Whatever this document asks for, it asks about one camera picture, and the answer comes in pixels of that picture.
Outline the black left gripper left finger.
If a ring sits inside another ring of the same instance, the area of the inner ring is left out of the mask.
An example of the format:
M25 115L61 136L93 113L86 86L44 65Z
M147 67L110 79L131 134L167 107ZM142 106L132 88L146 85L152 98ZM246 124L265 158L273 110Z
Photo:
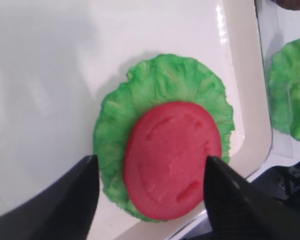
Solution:
M85 240L99 195L98 158L85 156L43 192L0 216L0 240Z

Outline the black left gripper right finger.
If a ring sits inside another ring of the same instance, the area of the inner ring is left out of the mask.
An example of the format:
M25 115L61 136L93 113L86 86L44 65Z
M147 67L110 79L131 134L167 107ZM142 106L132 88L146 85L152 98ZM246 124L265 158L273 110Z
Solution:
M216 240L300 240L300 212L258 191L215 156L206 160L203 198Z

